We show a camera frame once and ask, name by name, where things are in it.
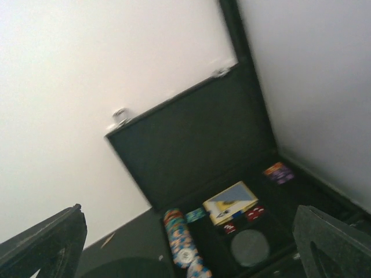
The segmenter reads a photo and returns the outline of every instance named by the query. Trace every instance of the case lid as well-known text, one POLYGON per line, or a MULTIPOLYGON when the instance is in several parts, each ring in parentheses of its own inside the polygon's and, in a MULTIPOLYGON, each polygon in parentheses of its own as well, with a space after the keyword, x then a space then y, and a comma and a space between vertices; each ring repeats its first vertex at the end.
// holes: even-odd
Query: case lid
POLYGON ((210 78, 107 135, 157 211, 275 148, 246 69, 210 78))

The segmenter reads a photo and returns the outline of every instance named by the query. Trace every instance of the gray wall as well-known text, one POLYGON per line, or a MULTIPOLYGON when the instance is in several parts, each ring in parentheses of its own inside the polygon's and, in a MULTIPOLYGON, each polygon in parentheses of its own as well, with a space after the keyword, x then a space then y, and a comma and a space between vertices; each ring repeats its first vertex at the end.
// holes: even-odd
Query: gray wall
POLYGON ((371 211, 371 1, 240 1, 281 151, 371 211))

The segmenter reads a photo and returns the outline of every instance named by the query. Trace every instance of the open case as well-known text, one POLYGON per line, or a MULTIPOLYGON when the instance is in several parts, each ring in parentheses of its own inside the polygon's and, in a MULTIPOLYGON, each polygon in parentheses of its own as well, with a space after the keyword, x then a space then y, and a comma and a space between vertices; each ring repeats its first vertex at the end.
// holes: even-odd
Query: open case
MULTIPOLYGON (((168 209, 186 214, 243 181, 264 206, 262 217, 235 219, 237 231, 230 234, 209 217, 188 226, 213 277, 251 277, 277 262, 297 263, 292 226, 299 205, 346 223, 356 221, 360 209, 279 155, 237 3, 220 0, 220 6, 239 63, 132 119, 107 139, 159 221, 168 209), (270 181, 263 171, 276 162, 284 162, 295 178, 282 185, 270 181), (241 266, 231 253, 233 237, 246 229, 260 231, 270 245, 269 257, 253 267, 241 266)), ((185 270, 174 270, 186 276, 185 270)))

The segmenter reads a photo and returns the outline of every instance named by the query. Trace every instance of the white wall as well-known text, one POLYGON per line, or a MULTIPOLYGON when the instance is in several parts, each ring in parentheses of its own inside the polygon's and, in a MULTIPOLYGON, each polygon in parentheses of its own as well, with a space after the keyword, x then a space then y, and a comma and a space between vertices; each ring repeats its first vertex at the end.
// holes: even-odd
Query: white wall
POLYGON ((0 242, 82 205, 86 245, 149 208, 103 138, 233 65, 216 0, 0 0, 0 242))
POLYGON ((371 2, 240 4, 281 150, 371 211, 371 2))

